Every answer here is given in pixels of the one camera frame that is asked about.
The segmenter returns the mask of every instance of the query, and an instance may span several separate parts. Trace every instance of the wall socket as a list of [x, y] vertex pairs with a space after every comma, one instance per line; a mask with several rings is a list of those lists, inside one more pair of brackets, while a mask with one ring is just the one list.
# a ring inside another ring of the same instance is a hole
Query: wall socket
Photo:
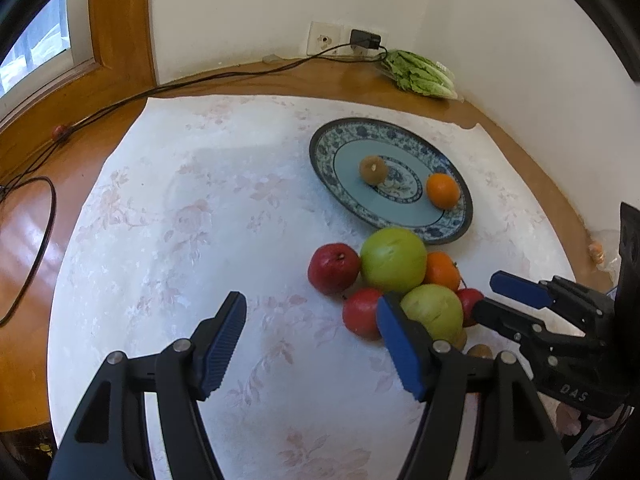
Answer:
[[[337, 25], [336, 23], [322, 23], [311, 22], [309, 27], [309, 38], [306, 42], [306, 54], [313, 56], [323, 50], [331, 48], [335, 45], [343, 43], [349, 43], [351, 37], [351, 31], [357, 28], [359, 30], [366, 30], [367, 32], [373, 32], [379, 34], [382, 38], [381, 45], [386, 45], [386, 32], [379, 30], [373, 30], [370, 27], [357, 27], [350, 25]], [[372, 54], [375, 51], [368, 51], [368, 54]], [[327, 53], [328, 56], [364, 56], [367, 50], [361, 47], [351, 48], [350, 46], [344, 46], [336, 50], [332, 50]]]

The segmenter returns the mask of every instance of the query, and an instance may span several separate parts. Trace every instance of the blue and white plate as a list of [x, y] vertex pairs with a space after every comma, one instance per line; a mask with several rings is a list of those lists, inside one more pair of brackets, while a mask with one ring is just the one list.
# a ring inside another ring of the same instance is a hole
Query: blue and white plate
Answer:
[[[388, 177], [379, 186], [360, 178], [360, 161], [367, 155], [379, 155], [388, 165]], [[471, 224], [471, 194], [456, 167], [426, 140], [400, 126], [375, 119], [338, 119], [316, 131], [309, 156], [338, 202], [374, 227], [402, 226], [437, 245], [457, 240]], [[460, 186], [455, 208], [438, 209], [427, 198], [424, 183], [433, 173], [446, 173]]]

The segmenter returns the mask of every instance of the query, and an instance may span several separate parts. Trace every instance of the green fruit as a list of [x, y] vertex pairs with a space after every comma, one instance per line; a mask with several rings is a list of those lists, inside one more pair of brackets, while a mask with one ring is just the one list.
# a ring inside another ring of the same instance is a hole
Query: green fruit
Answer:
[[400, 306], [409, 319], [420, 322], [433, 340], [455, 345], [464, 314], [456, 293], [442, 285], [421, 285], [409, 292]]
[[404, 294], [422, 283], [427, 249], [408, 229], [385, 227], [365, 240], [360, 259], [360, 272], [369, 285], [382, 292]]

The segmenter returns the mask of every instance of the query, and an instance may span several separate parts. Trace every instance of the black power adapter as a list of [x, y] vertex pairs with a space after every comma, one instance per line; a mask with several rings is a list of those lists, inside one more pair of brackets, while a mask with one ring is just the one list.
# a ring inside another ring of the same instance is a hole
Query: black power adapter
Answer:
[[366, 30], [358, 30], [354, 28], [351, 30], [351, 37], [349, 43], [351, 45], [361, 46], [362, 48], [371, 48], [377, 50], [380, 48], [380, 35], [367, 32]]

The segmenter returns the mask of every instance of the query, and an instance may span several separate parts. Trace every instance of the white wall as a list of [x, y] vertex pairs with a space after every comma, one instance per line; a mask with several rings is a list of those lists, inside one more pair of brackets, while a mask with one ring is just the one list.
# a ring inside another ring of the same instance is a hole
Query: white wall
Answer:
[[573, 0], [429, 0], [415, 45], [532, 156], [588, 228], [640, 205], [640, 91]]
[[311, 21], [373, 28], [411, 49], [426, 0], [151, 0], [158, 82], [306, 53]]

